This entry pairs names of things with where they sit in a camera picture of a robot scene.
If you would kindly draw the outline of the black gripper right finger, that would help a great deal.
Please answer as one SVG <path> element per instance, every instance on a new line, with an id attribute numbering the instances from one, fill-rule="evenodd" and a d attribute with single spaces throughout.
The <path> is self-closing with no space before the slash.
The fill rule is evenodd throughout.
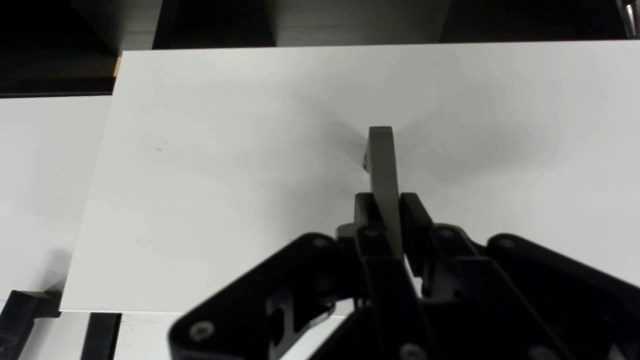
<path id="1" fill-rule="evenodd" d="M 403 238 L 451 360 L 640 360 L 640 287 L 516 234 L 475 242 L 400 197 Z"/>

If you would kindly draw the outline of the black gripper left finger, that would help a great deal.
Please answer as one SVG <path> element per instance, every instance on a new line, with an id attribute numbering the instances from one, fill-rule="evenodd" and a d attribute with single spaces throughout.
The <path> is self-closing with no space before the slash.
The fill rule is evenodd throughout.
<path id="1" fill-rule="evenodd" d="M 365 298 L 356 232 L 307 232 L 180 315 L 172 360 L 282 360 L 341 300 Z"/>

